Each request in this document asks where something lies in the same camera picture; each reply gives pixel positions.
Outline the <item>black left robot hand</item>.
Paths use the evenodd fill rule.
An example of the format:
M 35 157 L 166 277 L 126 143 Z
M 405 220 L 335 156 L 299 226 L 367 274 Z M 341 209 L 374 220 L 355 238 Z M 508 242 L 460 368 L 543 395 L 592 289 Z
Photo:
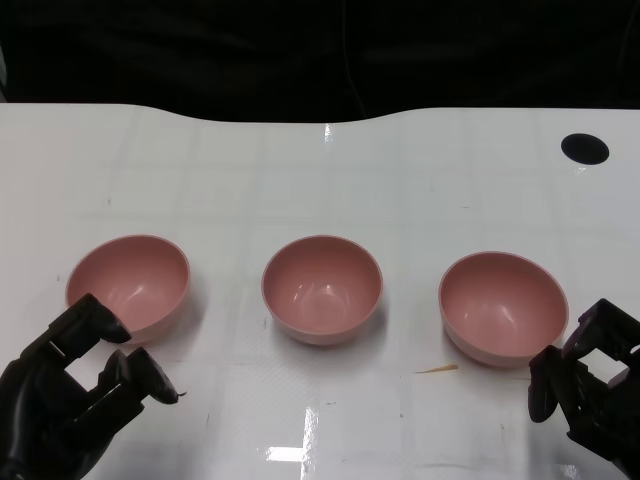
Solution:
M 142 347 L 116 350 L 85 389 L 67 371 L 102 340 L 131 335 L 95 296 L 84 295 L 11 361 L 1 375 L 1 476 L 81 479 L 114 436 L 152 397 L 172 405 L 180 393 Z

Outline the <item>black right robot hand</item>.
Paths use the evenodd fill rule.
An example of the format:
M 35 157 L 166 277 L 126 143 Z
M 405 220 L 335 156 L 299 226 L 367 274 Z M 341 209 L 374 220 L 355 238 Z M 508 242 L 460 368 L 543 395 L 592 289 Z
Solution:
M 625 369 L 605 382 L 581 361 L 598 350 Z M 542 423 L 560 407 L 575 443 L 639 477 L 639 321 L 602 298 L 578 319 L 561 348 L 547 346 L 530 362 L 528 411 Z

